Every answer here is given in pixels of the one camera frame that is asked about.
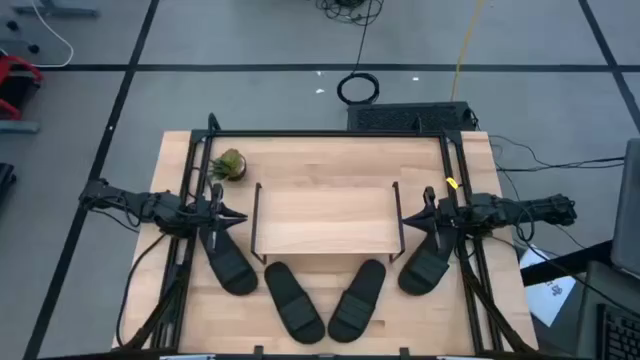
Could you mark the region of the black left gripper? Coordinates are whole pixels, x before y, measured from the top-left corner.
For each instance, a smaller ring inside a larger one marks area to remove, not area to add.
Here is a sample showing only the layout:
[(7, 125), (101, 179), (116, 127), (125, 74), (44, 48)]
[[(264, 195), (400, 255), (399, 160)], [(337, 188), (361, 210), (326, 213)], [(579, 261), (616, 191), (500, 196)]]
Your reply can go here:
[[(210, 236), (218, 230), (218, 220), (221, 202), (219, 200), (207, 200), (205, 198), (198, 198), (195, 201), (196, 219), (198, 223), (198, 235)], [(247, 221), (247, 215), (230, 209), (225, 204), (222, 204), (222, 230), (242, 224)]]

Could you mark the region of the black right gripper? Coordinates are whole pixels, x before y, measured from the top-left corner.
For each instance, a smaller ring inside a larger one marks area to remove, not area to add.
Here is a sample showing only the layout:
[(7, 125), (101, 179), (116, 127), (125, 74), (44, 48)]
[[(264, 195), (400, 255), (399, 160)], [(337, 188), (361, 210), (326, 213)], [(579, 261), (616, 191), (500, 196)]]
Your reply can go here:
[(416, 214), (406, 217), (402, 223), (423, 232), (428, 232), (430, 236), (435, 236), (441, 228), (455, 227), (457, 217), (458, 205), (456, 201), (449, 198), (428, 199), (428, 206), (425, 206)]

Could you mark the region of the wooden shelf with black legs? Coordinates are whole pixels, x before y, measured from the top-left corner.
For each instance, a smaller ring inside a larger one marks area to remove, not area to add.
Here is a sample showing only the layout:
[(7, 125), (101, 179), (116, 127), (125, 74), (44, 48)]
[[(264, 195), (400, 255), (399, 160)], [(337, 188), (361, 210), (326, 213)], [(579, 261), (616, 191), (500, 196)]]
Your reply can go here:
[(385, 255), (406, 251), (400, 186), (268, 189), (255, 185), (250, 251), (269, 256)]

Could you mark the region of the small potted green plant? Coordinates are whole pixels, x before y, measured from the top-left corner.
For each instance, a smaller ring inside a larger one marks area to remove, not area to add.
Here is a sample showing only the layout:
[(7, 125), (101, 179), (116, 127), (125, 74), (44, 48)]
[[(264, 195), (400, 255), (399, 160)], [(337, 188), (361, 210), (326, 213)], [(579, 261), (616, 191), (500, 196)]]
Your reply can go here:
[(227, 149), (221, 156), (210, 160), (208, 175), (218, 181), (239, 181), (247, 171), (246, 158), (235, 148)]

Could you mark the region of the white paper sheet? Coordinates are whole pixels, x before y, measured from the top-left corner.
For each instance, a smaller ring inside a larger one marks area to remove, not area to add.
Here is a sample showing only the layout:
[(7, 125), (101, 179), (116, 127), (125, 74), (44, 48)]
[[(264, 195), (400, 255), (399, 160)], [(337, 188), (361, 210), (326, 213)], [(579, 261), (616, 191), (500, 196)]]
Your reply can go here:
[[(535, 245), (527, 249), (520, 259), (520, 269), (540, 263), (549, 259), (547, 254)], [(550, 327), (558, 316), (562, 306), (568, 299), (570, 292), (576, 285), (576, 280), (571, 276), (526, 285), (526, 300), (530, 312), (545, 326)]]

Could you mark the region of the dark desk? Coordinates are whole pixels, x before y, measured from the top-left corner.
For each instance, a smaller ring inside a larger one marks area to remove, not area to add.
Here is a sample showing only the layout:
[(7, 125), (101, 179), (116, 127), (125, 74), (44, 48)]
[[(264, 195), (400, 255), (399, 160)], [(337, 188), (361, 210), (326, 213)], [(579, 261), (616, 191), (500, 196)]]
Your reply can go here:
[(556, 330), (555, 339), (576, 341), (574, 355), (596, 359), (597, 305), (607, 304), (640, 319), (640, 279), (618, 268), (611, 261), (611, 240), (583, 248), (521, 270), (526, 285), (571, 276), (576, 285), (560, 312), (577, 311), (572, 325)]

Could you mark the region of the grey laptop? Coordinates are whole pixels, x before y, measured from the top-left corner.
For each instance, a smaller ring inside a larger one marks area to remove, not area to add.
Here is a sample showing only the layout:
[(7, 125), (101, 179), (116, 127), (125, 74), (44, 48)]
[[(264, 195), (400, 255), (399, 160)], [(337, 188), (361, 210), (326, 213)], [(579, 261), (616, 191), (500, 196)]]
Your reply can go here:
[(611, 261), (640, 279), (640, 138), (626, 145)]

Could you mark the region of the black object at floor edge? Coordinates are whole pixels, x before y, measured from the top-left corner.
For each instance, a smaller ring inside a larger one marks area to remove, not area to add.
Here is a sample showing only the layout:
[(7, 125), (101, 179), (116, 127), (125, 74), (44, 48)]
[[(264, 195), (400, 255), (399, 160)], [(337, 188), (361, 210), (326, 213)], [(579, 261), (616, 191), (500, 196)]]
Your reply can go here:
[(6, 196), (10, 187), (16, 181), (15, 167), (11, 164), (0, 163), (0, 201)]

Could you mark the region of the black keyboard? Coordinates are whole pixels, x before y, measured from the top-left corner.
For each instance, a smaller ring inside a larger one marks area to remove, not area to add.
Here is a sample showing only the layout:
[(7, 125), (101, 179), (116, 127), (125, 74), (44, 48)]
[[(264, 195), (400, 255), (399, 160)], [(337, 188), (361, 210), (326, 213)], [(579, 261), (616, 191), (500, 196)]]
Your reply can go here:
[(640, 360), (640, 319), (598, 304), (596, 330), (597, 360)]

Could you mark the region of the grey furniture foot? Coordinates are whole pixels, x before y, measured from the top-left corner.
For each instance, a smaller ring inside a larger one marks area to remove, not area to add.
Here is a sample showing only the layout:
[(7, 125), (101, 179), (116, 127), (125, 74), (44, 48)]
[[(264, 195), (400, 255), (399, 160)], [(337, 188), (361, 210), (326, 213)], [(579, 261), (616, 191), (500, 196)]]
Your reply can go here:
[(67, 0), (12, 0), (10, 8), (18, 15), (40, 14), (60, 18), (100, 16), (100, 11), (96, 7), (68, 5)]
[(0, 120), (0, 133), (27, 133), (35, 134), (40, 130), (36, 122), (24, 120)]

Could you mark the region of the black aluminium table frame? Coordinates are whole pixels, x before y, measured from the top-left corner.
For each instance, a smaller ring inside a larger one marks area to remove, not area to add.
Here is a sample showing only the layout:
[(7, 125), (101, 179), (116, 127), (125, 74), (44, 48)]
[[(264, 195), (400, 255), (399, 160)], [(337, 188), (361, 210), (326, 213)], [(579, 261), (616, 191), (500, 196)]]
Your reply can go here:
[[(252, 217), (254, 183), (302, 186), (310, 176), (319, 181), (342, 180), (346, 186), (382, 186), (392, 190), (399, 181), (402, 213), (418, 211), (422, 189), (432, 185), (438, 196), (446, 193), (437, 139), (411, 137), (395, 133), (389, 136), (356, 136), (346, 131), (275, 131), (283, 137), (265, 135), (215, 139), (211, 154), (237, 148), (250, 162), (249, 189), (240, 185), (225, 186), (224, 198), (231, 207), (249, 212)], [(187, 131), (165, 132), (151, 189), (179, 190), (190, 134)], [(486, 132), (463, 132), (463, 146), (472, 190), (501, 195), (498, 173)], [(431, 294), (411, 297), (397, 288), (397, 272), (409, 252), (422, 240), (423, 233), (405, 228), (406, 253), (395, 264), (389, 264), (385, 285), (373, 315), (372, 323), (358, 340), (340, 344), (326, 336), (314, 345), (295, 342), (285, 331), (263, 280), (252, 295), (236, 297), (219, 285), (200, 244), (194, 247), (193, 272), (186, 295), (186, 313), (181, 320), (178, 349), (184, 353), (247, 354), (262, 345), (266, 355), (292, 355), (339, 359), (348, 356), (399, 357), (399, 349), (412, 355), (470, 355), (473, 351), (466, 313), (463, 281), (457, 258), (452, 255), (452, 268)], [(519, 263), (511, 246), (488, 238), (483, 241), (494, 301), (510, 325), (529, 346), (539, 347), (520, 275)], [(130, 340), (143, 325), (159, 300), (164, 269), (170, 246), (165, 237), (143, 258), (134, 273), (129, 299), (121, 320), (121, 339)], [(329, 269), (326, 256), (291, 260), (292, 271), (302, 271), (297, 278), (309, 292), (324, 321), (328, 321), (343, 287), (365, 260), (363, 256), (336, 258), (337, 270)]]

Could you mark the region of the red metal frame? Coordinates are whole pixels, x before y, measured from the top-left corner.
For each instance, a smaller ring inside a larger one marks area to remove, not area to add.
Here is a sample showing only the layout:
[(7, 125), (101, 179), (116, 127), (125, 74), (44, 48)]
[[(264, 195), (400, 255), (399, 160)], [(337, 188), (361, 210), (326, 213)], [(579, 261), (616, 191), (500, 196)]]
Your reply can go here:
[(22, 112), (44, 77), (18, 56), (0, 56), (0, 120), (21, 120)]

